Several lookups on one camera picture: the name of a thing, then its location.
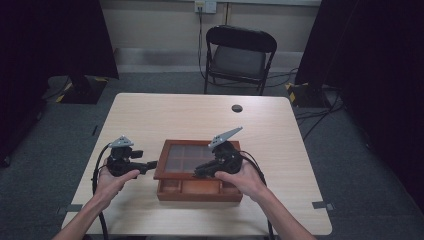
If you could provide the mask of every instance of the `hand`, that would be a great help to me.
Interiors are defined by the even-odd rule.
[[[112,199],[122,190],[124,184],[137,177],[140,174],[139,170],[132,170],[120,177],[114,177],[107,167],[102,167],[99,173],[99,182],[93,198],[98,198],[101,202],[102,209],[109,206]]]
[[[246,160],[243,160],[238,173],[229,174],[218,171],[215,173],[215,177],[234,184],[243,194],[246,194],[255,202],[258,201],[258,197],[261,196],[261,193],[268,189],[259,178],[255,168]]]

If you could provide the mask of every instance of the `baseboard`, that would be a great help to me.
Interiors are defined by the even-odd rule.
[[[117,48],[114,52],[118,72],[196,72],[199,59],[196,50]],[[202,51],[204,71],[206,51]],[[297,68],[303,52],[276,52],[270,72],[288,72]]]

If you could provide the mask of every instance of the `person's right hand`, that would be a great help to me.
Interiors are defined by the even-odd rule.
[[[253,201],[257,202],[261,193],[267,189],[265,184],[259,178],[259,174],[255,168],[246,160],[243,160],[241,169],[236,174],[229,174],[218,171],[215,177],[222,181],[234,184],[240,192],[249,196]]]

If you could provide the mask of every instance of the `brown wooden tray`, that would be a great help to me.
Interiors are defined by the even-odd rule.
[[[231,183],[193,177],[194,168],[214,159],[209,141],[166,140],[154,179],[161,201],[240,202],[243,194]],[[231,142],[240,150],[237,141]]]

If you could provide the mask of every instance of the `white table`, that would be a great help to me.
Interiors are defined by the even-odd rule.
[[[243,107],[235,113],[234,104]],[[91,178],[101,149],[121,135],[134,150],[144,150],[137,162],[158,160],[166,139],[208,140],[243,126],[231,140],[252,154],[268,187],[294,217],[314,235],[332,231],[290,103],[282,97],[122,93],[117,95],[72,204],[92,196]],[[128,182],[104,211],[110,234],[174,236],[266,236],[266,217],[249,197],[240,204],[161,202],[154,171]],[[65,226],[76,213],[68,213]],[[89,234],[101,234],[97,219]]]

